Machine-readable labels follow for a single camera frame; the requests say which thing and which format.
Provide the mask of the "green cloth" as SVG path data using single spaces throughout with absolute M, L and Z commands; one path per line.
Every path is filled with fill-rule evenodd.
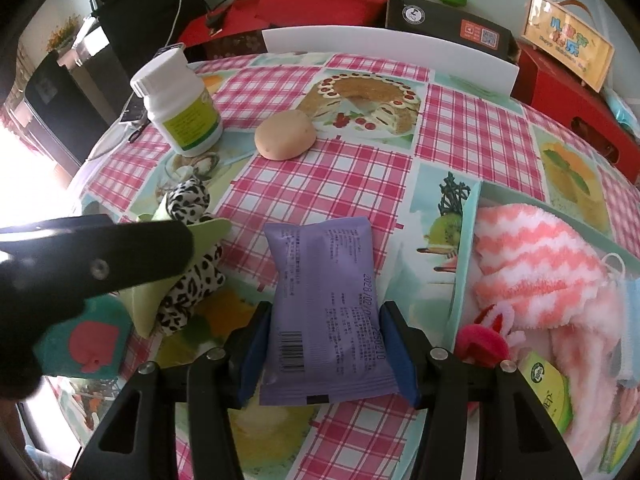
M 189 184 L 182 191 L 175 188 L 166 193 L 156 211 L 139 219 L 142 226 L 178 223 L 180 232 L 191 237 L 186 241 L 185 259 L 169 246 L 173 239 L 163 237 L 156 244 L 160 253 L 146 261 L 167 266 L 168 275 L 119 292 L 139 336 L 170 336 L 183 330 L 196 306 L 226 282 L 218 263 L 221 240 L 229 232 L 230 222 L 214 218 L 208 212 L 209 204 L 208 192 Z

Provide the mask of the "green tissue pack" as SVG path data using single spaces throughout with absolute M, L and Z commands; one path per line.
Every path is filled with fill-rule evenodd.
M 612 421 L 599 471 L 617 474 L 639 440 L 639 417 L 624 424 L 618 419 Z
M 518 369 L 561 434 L 573 420 L 567 378 L 535 350 L 525 348 L 518 354 Z

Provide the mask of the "purple wipes packet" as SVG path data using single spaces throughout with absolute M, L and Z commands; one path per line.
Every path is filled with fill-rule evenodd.
M 278 280 L 260 402 L 302 406 L 396 392 L 378 322 L 369 220 L 268 223 L 264 232 Z

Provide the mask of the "pink white striped fluffy towel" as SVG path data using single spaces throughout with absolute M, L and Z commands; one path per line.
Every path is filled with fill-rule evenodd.
M 588 462 L 608 430 L 617 390 L 608 364 L 622 312 L 608 268 L 568 223 L 533 205 L 478 208 L 474 242 L 478 304 L 507 302 L 515 328 L 548 330 L 570 388 L 565 441 L 578 463 Z

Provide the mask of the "blue face mask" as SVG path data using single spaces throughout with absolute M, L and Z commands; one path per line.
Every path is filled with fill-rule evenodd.
M 620 302 L 620 340 L 611 358 L 611 374 L 625 388 L 639 385 L 639 278 L 627 274 L 624 259 L 615 252 L 602 258 L 616 286 Z

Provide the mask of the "teal box lid tray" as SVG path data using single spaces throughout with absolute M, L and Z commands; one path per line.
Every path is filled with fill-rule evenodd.
M 452 348 L 462 318 L 497 304 L 512 308 L 512 332 L 546 332 L 534 347 L 567 379 L 573 418 L 564 436 L 587 479 L 618 479 L 639 441 L 620 419 L 624 278 L 638 256 L 539 200 L 489 182 L 463 202 L 454 299 L 442 335 Z

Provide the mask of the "teal heart toy case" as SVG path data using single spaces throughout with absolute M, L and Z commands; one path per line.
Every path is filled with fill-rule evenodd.
M 115 295 L 85 301 L 81 315 L 50 327 L 35 345 L 46 376 L 112 379 L 127 347 L 132 322 Z

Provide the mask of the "black cabinet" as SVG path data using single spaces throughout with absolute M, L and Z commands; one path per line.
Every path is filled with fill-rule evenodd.
M 130 77 L 205 10 L 205 0 L 35 0 L 18 37 L 30 134 L 76 171 L 128 104 Z

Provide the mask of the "white pill bottle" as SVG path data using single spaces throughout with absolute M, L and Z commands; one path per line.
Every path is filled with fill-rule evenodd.
M 154 56 L 132 76 L 130 87 L 177 153 L 201 155 L 221 137 L 224 127 L 212 95 L 180 48 Z

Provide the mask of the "beige makeup sponge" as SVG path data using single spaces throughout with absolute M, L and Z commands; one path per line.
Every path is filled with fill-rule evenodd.
M 317 130 L 305 113 L 284 110 L 261 122 L 254 140 L 262 157 L 280 162 L 309 150 L 317 140 Z

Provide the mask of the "red gift box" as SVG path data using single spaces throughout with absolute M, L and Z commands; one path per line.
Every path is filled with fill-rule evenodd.
M 572 130 L 631 183 L 639 181 L 639 145 L 599 93 L 546 52 L 520 44 L 512 96 Z

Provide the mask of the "white foam board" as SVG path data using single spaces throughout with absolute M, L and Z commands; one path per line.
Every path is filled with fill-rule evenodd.
M 454 42 L 384 28 L 341 25 L 294 26 L 262 31 L 267 51 L 335 52 L 387 58 L 443 72 L 508 96 L 520 68 Z

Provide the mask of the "blue wet wipes pack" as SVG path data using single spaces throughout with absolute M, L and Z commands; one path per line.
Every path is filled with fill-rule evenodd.
M 640 139 L 638 118 L 629 105 L 611 88 L 603 87 L 601 96 L 616 122 L 636 140 Z

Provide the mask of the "black carton with QR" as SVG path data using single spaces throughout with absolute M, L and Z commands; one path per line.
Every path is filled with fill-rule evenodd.
M 442 3 L 387 0 L 385 27 L 462 44 L 513 64 L 520 55 L 509 29 Z

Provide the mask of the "wooden children's day box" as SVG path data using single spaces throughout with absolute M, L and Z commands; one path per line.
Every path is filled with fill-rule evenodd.
M 585 86 L 599 92 L 615 48 L 596 26 L 570 12 L 569 6 L 578 6 L 593 20 L 579 0 L 528 0 L 522 38 L 562 63 Z

